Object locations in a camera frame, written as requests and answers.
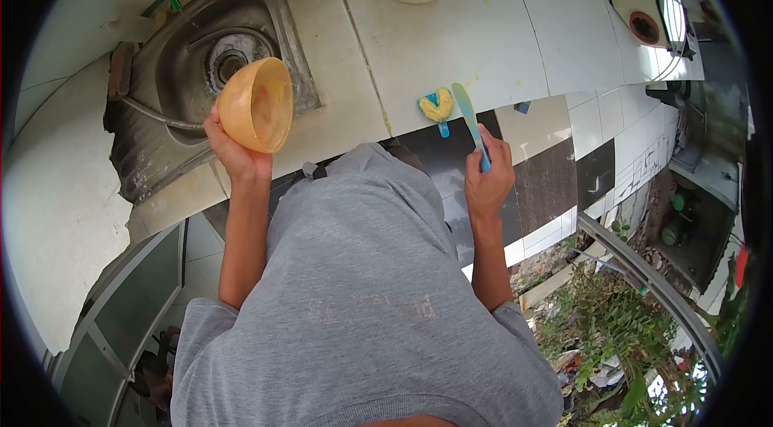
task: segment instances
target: black tile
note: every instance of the black tile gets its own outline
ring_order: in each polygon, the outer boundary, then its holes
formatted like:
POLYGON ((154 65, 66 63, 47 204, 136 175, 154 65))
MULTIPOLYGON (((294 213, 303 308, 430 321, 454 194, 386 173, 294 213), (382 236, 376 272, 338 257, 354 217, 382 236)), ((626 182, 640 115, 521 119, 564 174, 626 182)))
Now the black tile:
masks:
MULTIPOLYGON (((493 111, 478 113, 478 122, 483 123, 491 134, 502 139, 502 132, 493 111)), ((440 136, 438 127, 429 126, 422 130, 397 137, 396 142, 416 153, 443 198, 445 220, 451 227, 459 263, 472 263, 475 248, 472 243, 472 229, 465 200, 465 169, 467 156, 475 149, 464 119, 449 122, 450 136, 440 136)), ((518 201, 515 190, 510 190, 502 210, 502 241, 511 244, 523 237, 521 232, 518 201)))
MULTIPOLYGON (((494 137, 502 139, 493 110, 478 113, 478 122, 486 126, 494 137)), ((460 188, 464 190, 467 156, 475 149, 464 119, 452 120, 448 124, 450 136, 447 139, 440 136, 437 126, 397 137, 400 145, 408 147, 419 156, 424 170, 432 178, 442 198, 447 198, 460 188)))
POLYGON ((575 145, 571 137, 513 166, 523 235, 577 204, 575 145))
POLYGON ((577 210, 585 210, 614 187, 614 139, 577 161, 577 210))

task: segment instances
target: tiled wall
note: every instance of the tiled wall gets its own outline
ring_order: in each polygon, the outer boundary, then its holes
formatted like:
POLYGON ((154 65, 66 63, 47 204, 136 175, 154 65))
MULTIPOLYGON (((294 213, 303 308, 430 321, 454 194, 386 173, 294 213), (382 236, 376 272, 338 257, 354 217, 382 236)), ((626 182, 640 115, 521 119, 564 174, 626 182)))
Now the tiled wall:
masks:
POLYGON ((113 50, 121 17, 140 16, 156 0, 57 0, 27 61, 16 109, 14 135, 69 77, 113 50))

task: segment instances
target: sink drain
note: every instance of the sink drain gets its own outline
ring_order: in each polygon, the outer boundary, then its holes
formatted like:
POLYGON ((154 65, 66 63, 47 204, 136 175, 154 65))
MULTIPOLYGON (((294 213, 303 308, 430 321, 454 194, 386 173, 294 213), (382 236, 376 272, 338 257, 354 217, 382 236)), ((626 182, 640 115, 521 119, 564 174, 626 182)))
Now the sink drain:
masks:
POLYGON ((204 71, 216 95, 223 91, 228 79, 242 67, 263 58, 277 56, 271 39, 251 28, 221 30, 197 42, 202 41, 215 41, 207 53, 204 71))

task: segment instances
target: person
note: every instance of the person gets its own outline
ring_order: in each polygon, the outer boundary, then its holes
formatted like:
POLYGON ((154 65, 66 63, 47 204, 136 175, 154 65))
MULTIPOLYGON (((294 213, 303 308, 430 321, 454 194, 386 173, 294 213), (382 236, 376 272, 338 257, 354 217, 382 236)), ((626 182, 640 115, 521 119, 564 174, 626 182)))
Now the person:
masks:
POLYGON ((480 131, 465 197, 471 286, 430 177, 363 143, 294 184, 204 123, 231 180, 218 300, 187 307, 172 424, 555 427, 563 399, 513 302, 499 209, 509 145, 480 131))

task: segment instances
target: debris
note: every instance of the debris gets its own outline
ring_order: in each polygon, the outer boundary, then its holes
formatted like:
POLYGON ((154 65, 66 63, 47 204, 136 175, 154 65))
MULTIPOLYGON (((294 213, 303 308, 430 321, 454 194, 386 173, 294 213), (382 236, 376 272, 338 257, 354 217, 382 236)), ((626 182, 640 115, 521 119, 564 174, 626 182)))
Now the debris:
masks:
POLYGON ((561 357, 555 361, 551 366, 555 372, 563 371, 570 364, 575 362, 575 359, 580 354, 580 349, 571 350, 561 355, 561 357))

